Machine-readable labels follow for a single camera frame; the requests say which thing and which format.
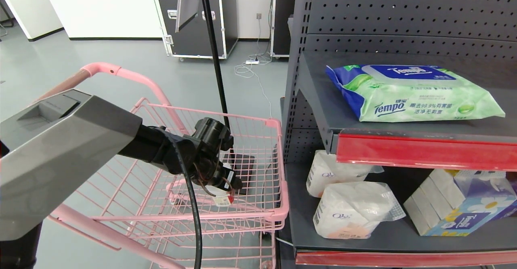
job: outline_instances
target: floral tissue box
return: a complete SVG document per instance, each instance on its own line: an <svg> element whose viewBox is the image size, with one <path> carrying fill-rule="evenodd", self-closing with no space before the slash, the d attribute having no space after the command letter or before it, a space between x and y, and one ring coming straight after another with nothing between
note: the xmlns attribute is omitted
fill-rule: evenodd
<svg viewBox="0 0 517 269"><path fill-rule="evenodd" d="M467 236L516 199L506 172L435 169L404 208L421 236Z"/></svg>

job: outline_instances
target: white tissue package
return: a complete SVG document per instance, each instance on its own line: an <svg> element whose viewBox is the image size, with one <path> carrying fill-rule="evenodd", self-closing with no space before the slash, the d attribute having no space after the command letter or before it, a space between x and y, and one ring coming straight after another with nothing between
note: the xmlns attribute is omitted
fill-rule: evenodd
<svg viewBox="0 0 517 269"><path fill-rule="evenodd" d="M314 228L324 238L368 238L381 221L405 217L385 183L329 184L314 214Z"/></svg>
<svg viewBox="0 0 517 269"><path fill-rule="evenodd" d="M335 154L317 150L307 177L307 191L314 197L321 197L328 184L364 181L368 173L383 171L382 166L338 163Z"/></svg>

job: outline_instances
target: caster wheel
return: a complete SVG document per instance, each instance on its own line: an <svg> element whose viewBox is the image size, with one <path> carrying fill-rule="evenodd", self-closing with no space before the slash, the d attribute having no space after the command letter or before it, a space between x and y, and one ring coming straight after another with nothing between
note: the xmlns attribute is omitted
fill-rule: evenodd
<svg viewBox="0 0 517 269"><path fill-rule="evenodd" d="M273 261L268 260L260 264L260 269L273 269Z"/></svg>

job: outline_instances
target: pink shopping cart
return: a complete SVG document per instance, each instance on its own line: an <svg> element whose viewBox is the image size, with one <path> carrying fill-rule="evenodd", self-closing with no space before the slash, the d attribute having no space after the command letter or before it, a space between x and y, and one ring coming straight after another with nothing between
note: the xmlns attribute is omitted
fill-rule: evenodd
<svg viewBox="0 0 517 269"><path fill-rule="evenodd" d="M203 268L275 268L275 230L288 213L280 122L173 107L160 87L141 74L108 63L92 63L41 98L70 89L98 72L147 85L159 104L142 98L131 112L145 125L192 134L204 117L229 118L233 161L243 189L221 205L195 188L203 231ZM79 203L71 208L66 203ZM116 156L48 218L115 251L127 249L151 261L151 268L183 269L194 264L195 232L185 179L138 160ZM270 233L271 240L262 238Z"/></svg>

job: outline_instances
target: tempo wet wipes package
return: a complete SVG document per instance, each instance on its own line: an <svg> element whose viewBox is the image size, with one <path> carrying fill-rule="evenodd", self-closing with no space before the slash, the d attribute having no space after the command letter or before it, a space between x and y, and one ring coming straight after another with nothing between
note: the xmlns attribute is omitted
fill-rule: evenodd
<svg viewBox="0 0 517 269"><path fill-rule="evenodd" d="M504 117L490 93L438 66L327 66L361 122L418 122Z"/></svg>

